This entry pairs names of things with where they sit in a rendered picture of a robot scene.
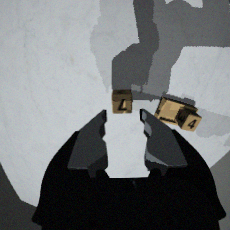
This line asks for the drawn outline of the tan cube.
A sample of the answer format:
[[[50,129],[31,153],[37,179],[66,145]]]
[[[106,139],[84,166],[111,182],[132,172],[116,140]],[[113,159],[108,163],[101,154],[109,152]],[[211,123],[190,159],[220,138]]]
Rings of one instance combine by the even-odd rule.
[[[112,113],[132,113],[132,93],[131,90],[112,91]]]
[[[194,132],[201,119],[195,111],[181,107],[174,121],[182,130]]]

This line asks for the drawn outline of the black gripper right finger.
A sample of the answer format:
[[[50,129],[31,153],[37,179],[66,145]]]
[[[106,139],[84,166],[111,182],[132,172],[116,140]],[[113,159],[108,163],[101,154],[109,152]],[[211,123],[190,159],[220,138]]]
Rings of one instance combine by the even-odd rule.
[[[209,199],[218,221],[225,218],[226,212],[219,201],[212,173],[199,152],[175,129],[145,109],[140,109],[140,121],[148,139],[144,154],[147,171],[159,168],[162,176],[191,183]]]

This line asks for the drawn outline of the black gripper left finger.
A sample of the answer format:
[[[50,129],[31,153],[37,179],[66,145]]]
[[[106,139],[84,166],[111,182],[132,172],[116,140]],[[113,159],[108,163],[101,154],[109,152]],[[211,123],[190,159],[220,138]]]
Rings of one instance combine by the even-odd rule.
[[[32,222],[42,226],[49,205],[63,189],[77,181],[95,177],[97,170],[108,167],[106,142],[102,139],[106,134],[104,121],[107,122],[105,109],[75,131],[54,155],[43,176]]]

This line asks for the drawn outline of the tan wooden tray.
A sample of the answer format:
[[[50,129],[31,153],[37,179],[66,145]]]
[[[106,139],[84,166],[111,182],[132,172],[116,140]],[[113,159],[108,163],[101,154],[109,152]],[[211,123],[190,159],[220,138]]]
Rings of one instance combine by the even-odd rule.
[[[161,100],[159,102],[159,105],[156,109],[154,116],[164,123],[177,125],[177,123],[174,120],[181,107],[191,109],[195,111],[196,113],[199,110],[192,105],[189,105],[189,104],[186,104],[180,101],[176,101],[173,99],[169,99],[166,97],[161,97]]]

